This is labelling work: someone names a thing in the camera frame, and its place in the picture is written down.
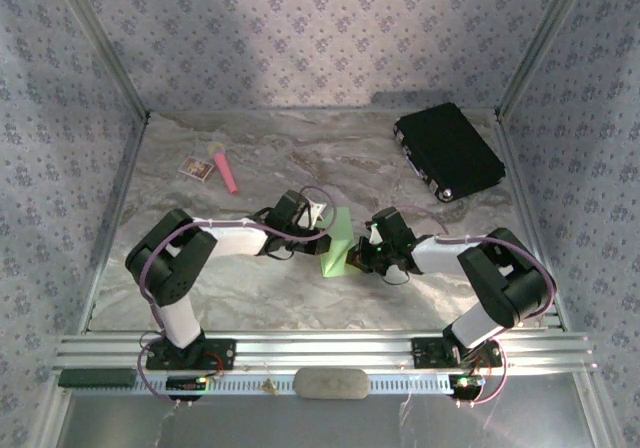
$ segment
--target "wire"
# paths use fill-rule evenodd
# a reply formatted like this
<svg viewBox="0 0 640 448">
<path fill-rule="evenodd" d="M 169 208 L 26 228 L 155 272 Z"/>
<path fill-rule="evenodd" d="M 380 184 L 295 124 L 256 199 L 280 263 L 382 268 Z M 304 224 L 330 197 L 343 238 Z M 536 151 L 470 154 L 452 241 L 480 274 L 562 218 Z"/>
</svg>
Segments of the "wire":
<svg viewBox="0 0 640 448">
<path fill-rule="evenodd" d="M 489 358 L 487 358 L 484 355 L 480 355 L 480 354 L 478 354 L 478 356 L 476 356 L 476 363 L 473 366 L 473 370 L 471 370 L 470 375 L 473 375 L 476 372 L 476 370 L 478 368 L 480 368 L 480 361 L 484 361 L 485 362 L 485 364 L 487 365 L 487 368 L 489 368 L 489 374 L 487 376 L 491 376 L 491 373 L 493 372 L 493 368 L 491 368 L 491 362 L 489 361 Z"/>
<path fill-rule="evenodd" d="M 387 281 L 384 279 L 384 276 L 380 275 L 380 279 L 382 281 L 384 281 L 387 285 L 391 285 L 391 286 L 402 286 L 402 285 L 406 285 L 407 283 L 409 283 L 411 281 L 411 275 L 409 274 L 408 271 L 404 272 L 405 275 L 407 275 L 407 279 L 404 280 L 402 283 L 391 283 L 390 281 Z"/>
<path fill-rule="evenodd" d="M 482 405 L 483 403 L 488 403 L 491 400 L 495 399 L 504 389 L 504 385 L 507 384 L 507 366 L 509 366 L 509 363 L 507 360 L 507 353 L 504 351 L 504 347 L 502 346 L 502 343 L 500 343 L 498 340 L 494 340 L 494 341 L 498 344 L 498 348 L 500 348 L 500 355 L 502 356 L 502 366 L 504 368 L 504 371 L 502 372 L 502 378 L 500 379 L 500 384 L 498 385 L 498 388 L 496 388 L 496 391 L 491 393 L 486 398 L 479 400 L 478 398 L 480 398 L 480 395 L 482 395 L 482 390 L 480 390 L 480 393 L 478 394 L 476 399 L 473 400 L 473 403 L 476 405 Z"/>
<path fill-rule="evenodd" d="M 267 206 L 266 208 L 262 208 L 261 210 L 256 211 L 251 216 L 253 218 L 258 218 L 260 220 L 264 220 L 264 218 L 262 218 L 262 215 L 269 213 L 271 210 L 273 210 L 273 208 L 271 208 L 270 206 Z"/>
<path fill-rule="evenodd" d="M 442 228 L 442 231 L 444 231 L 446 235 L 449 234 L 449 230 L 444 225 L 444 223 L 442 223 L 442 221 L 438 219 L 438 216 L 436 216 L 434 213 L 427 210 L 426 208 L 422 208 L 420 206 L 415 206 L 415 205 L 397 205 L 395 208 L 398 211 L 415 211 L 419 213 L 424 213 L 425 215 L 427 215 L 428 218 L 431 218 L 433 221 L 438 223 L 438 225 L 440 225 L 440 228 Z"/>
<path fill-rule="evenodd" d="M 544 278 L 545 284 L 547 285 L 546 303 L 542 308 L 531 313 L 528 316 L 528 318 L 534 318 L 536 316 L 546 313 L 549 310 L 549 308 L 551 308 L 551 305 L 553 305 L 553 301 L 555 300 L 555 296 L 556 296 L 556 288 L 553 285 L 553 281 L 551 280 L 551 275 L 549 275 L 549 272 L 542 265 L 542 263 L 536 260 L 535 257 L 528 251 L 523 250 L 519 246 L 516 246 L 513 243 L 509 243 L 508 241 L 498 240 L 497 238 L 491 238 L 489 236 L 471 236 L 471 237 L 460 238 L 460 239 L 458 238 L 452 239 L 452 238 L 442 238 L 440 237 L 440 235 L 436 235 L 434 238 L 436 240 L 436 243 L 441 243 L 443 245 L 460 245 L 463 243 L 468 244 L 468 243 L 488 242 L 488 243 L 500 245 L 509 250 L 515 251 L 517 254 L 519 254 L 524 259 L 526 259 L 529 263 L 531 263 L 536 268 L 536 270 L 540 272 L 540 274 L 542 275 L 542 278 Z"/>
<path fill-rule="evenodd" d="M 138 367 L 138 374 L 140 375 L 140 379 L 142 380 L 142 383 L 144 383 L 144 386 L 147 387 L 147 390 L 149 390 L 149 392 L 155 396 L 156 398 L 159 398 L 163 401 L 167 401 L 171 404 L 176 404 L 176 402 L 174 400 L 172 400 L 171 398 L 169 398 L 169 396 L 167 395 L 163 395 L 162 393 L 158 392 L 158 390 L 156 390 L 153 385 L 149 382 L 149 380 L 147 379 L 147 375 L 144 374 L 144 370 L 142 368 L 142 357 L 144 356 L 144 354 L 149 351 L 149 349 L 151 348 L 151 345 L 153 345 L 154 343 L 157 343 L 159 341 L 164 340 L 164 336 L 160 336 L 158 338 L 154 338 L 153 340 L 151 340 L 149 343 L 147 343 L 142 350 L 140 350 L 140 353 L 138 354 L 138 362 L 137 362 L 137 367 Z"/>
<path fill-rule="evenodd" d="M 211 378 L 212 376 L 216 376 L 219 373 L 224 373 L 224 363 L 222 362 L 222 358 L 220 358 L 216 353 L 212 351 L 205 351 L 206 356 L 212 356 L 218 361 L 218 369 L 213 373 L 207 373 L 203 376 L 203 378 Z"/>
<path fill-rule="evenodd" d="M 142 339 L 143 339 L 145 336 L 147 336 L 147 335 L 149 335 L 149 334 L 151 334 L 151 333 L 153 333 L 154 335 L 158 335 L 158 336 L 162 336 L 162 337 L 164 337 L 164 335 L 163 335 L 162 333 L 160 333 L 159 331 L 147 330 L 147 331 L 143 332 L 143 333 L 140 335 L 140 339 L 138 340 L 138 345 L 140 345 L 140 349 L 144 348 L 144 345 L 142 344 Z"/>
<path fill-rule="evenodd" d="M 280 236 L 285 240 L 289 240 L 289 241 L 307 242 L 307 241 L 318 240 L 323 236 L 325 236 L 327 233 L 329 233 L 329 230 L 333 227 L 336 221 L 337 209 L 336 209 L 336 204 L 333 201 L 333 198 L 331 197 L 331 195 L 325 190 L 323 190 L 322 188 L 318 188 L 316 186 L 304 186 L 300 190 L 300 193 L 303 193 L 304 191 L 308 191 L 308 190 L 317 190 L 320 193 L 324 194 L 329 200 L 329 205 L 331 206 L 331 209 L 332 209 L 331 221 L 329 222 L 328 226 L 324 230 L 321 230 L 319 233 L 316 233 L 315 235 L 311 235 L 311 236 L 290 235 L 288 233 L 283 233 L 282 231 L 271 228 L 270 226 L 262 225 L 260 223 L 253 223 L 253 222 L 201 220 L 201 221 L 193 221 L 184 226 L 181 226 L 180 228 L 175 230 L 173 233 L 171 233 L 169 236 L 167 236 L 164 240 L 162 240 L 160 244 L 151 252 L 151 255 L 149 256 L 149 258 L 147 259 L 146 263 L 142 268 L 142 272 L 140 273 L 140 278 L 138 280 L 140 294 L 151 306 L 151 313 L 153 314 L 153 318 L 155 319 L 158 326 L 160 326 L 161 329 L 164 329 L 164 324 L 162 323 L 162 318 L 160 317 L 160 314 L 159 314 L 159 308 L 156 305 L 153 295 L 149 292 L 149 289 L 147 288 L 147 285 L 146 285 L 147 275 L 149 274 L 149 270 L 151 269 L 151 265 L 153 264 L 155 259 L 162 252 L 162 250 L 164 250 L 173 240 L 175 240 L 178 236 L 180 236 L 185 231 L 190 230 L 191 228 L 194 228 L 196 226 L 210 227 L 210 228 L 255 228 L 258 230 L 262 230 L 266 233 L 271 233 L 273 235 Z"/>
<path fill-rule="evenodd" d="M 471 400 L 469 403 L 473 403 L 474 405 L 478 402 L 478 400 L 480 399 L 480 397 L 482 396 L 482 392 L 484 391 L 484 383 L 482 385 L 480 385 L 480 390 L 478 391 L 478 395 Z"/>
<path fill-rule="evenodd" d="M 287 258 L 284 257 L 279 257 L 274 255 L 273 253 L 267 253 L 266 255 L 271 258 L 272 260 L 277 260 L 277 261 L 289 261 L 291 258 L 293 258 L 293 255 L 295 254 L 295 252 L 293 251 L 293 247 L 291 247 L 291 251 L 289 251 L 289 256 Z"/>
</svg>

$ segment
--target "gray sponge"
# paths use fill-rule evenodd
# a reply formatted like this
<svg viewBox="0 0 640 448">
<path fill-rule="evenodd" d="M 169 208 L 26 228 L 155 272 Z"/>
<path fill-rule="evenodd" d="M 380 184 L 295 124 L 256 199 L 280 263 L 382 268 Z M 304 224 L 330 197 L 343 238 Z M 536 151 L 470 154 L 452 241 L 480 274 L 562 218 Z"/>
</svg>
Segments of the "gray sponge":
<svg viewBox="0 0 640 448">
<path fill-rule="evenodd" d="M 315 400 L 362 400 L 370 385 L 367 374 L 353 368 L 301 368 L 293 380 L 298 396 Z"/>
</svg>

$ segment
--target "aluminum rail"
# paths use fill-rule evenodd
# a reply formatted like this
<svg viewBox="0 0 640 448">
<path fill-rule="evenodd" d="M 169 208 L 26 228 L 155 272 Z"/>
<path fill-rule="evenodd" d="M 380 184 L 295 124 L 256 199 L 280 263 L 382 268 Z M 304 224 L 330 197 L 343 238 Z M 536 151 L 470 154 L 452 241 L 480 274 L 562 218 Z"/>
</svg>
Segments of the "aluminum rail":
<svg viewBox="0 0 640 448">
<path fill-rule="evenodd" d="M 64 368 L 131 368 L 140 353 L 142 333 L 67 336 L 62 339 L 55 370 Z M 440 332 L 256 332 L 208 333 L 208 338 L 237 341 L 233 373 L 292 374 L 304 366 L 359 368 L 367 373 L 446 373 L 457 368 L 415 370 L 411 339 L 441 337 Z M 589 372 L 597 368 L 584 333 L 515 330 L 499 338 L 510 375 Z"/>
</svg>

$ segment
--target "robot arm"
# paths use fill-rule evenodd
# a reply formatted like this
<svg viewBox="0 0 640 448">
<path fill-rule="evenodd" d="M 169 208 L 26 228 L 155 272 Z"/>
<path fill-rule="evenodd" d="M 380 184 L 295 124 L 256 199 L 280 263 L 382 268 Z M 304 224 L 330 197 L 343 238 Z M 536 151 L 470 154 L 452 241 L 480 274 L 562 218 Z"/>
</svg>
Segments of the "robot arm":
<svg viewBox="0 0 640 448">
<path fill-rule="evenodd" d="M 176 230 L 194 225 L 170 242 L 172 249 L 167 246 L 153 259 L 144 280 L 148 293 L 142 292 L 166 338 L 178 350 L 185 350 L 202 336 L 189 291 L 205 263 L 210 258 L 227 255 L 270 255 L 280 248 L 307 254 L 325 253 L 331 241 L 328 235 L 307 242 L 292 242 L 248 226 L 259 222 L 293 236 L 312 237 L 319 234 L 315 222 L 323 206 L 290 190 L 274 208 L 265 208 L 240 220 L 216 222 L 191 218 L 183 210 L 176 209 L 131 250 L 125 266 L 140 284 L 144 267 L 153 251 Z"/>
<path fill-rule="evenodd" d="M 364 272 L 384 276 L 391 265 L 397 265 L 413 274 L 467 276 L 479 302 L 443 332 L 458 363 L 547 306 L 555 293 L 555 286 L 550 291 L 545 276 L 531 263 L 533 256 L 506 228 L 480 238 L 481 242 L 454 244 L 430 235 L 416 238 L 393 207 L 374 215 L 367 227 L 371 236 L 360 238 L 347 257 L 347 263 Z"/>
</svg>

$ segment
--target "green object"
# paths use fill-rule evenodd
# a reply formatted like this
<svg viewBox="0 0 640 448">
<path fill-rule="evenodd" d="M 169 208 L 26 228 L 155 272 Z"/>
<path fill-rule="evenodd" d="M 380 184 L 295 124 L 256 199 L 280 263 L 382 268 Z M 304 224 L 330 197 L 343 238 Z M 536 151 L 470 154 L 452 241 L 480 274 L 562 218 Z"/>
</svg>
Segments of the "green object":
<svg viewBox="0 0 640 448">
<path fill-rule="evenodd" d="M 329 236 L 331 236 L 329 251 L 320 255 L 322 276 L 325 278 L 362 273 L 355 266 L 346 264 L 347 252 L 355 245 L 349 208 L 346 206 L 338 207 L 336 209 L 336 217 L 336 222 L 329 230 Z M 326 228 L 330 219 L 327 216 L 325 220 L 316 223 L 316 226 L 318 228 Z"/>
</svg>

